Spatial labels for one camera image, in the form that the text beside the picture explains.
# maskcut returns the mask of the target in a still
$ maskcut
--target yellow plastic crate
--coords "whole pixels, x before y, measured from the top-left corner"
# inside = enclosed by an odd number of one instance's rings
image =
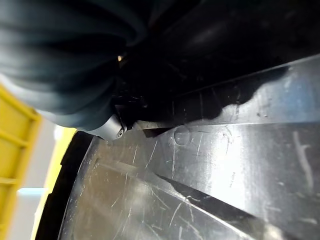
[[[41,117],[0,85],[0,240],[10,225]]]

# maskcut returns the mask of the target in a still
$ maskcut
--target yellow object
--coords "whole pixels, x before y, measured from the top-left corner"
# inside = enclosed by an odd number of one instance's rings
[[[46,188],[46,193],[42,196],[36,214],[34,216],[31,240],[34,240],[36,238],[37,230],[39,227],[42,212],[46,204],[46,200],[48,198],[48,195],[52,193],[55,187],[58,175],[61,170],[62,158],[64,157],[69,143],[71,142],[74,134],[76,133],[75,128],[66,128],[62,126],[57,126],[57,131],[59,131],[61,134],[59,134],[60,137],[56,140],[50,166],[46,175],[46,180],[44,184],[44,187]]]
[[[41,117],[0,85],[0,240],[9,228]]]

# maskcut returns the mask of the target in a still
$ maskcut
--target black rubber edge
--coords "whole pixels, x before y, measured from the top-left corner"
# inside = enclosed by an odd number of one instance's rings
[[[58,239],[71,190],[92,139],[92,135],[82,131],[73,136],[62,158],[53,191],[44,205],[35,240]]]

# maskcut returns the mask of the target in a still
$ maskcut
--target dark gray fabric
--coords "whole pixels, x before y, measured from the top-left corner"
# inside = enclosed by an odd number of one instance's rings
[[[2,0],[2,84],[58,125],[103,125],[117,56],[147,34],[153,1]]]

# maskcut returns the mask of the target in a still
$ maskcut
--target scratched plastic surface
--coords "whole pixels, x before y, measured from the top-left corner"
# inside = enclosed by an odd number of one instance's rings
[[[95,139],[60,239],[319,239],[319,66],[315,56],[192,92],[158,110],[174,122]],[[211,196],[238,211],[199,205]]]

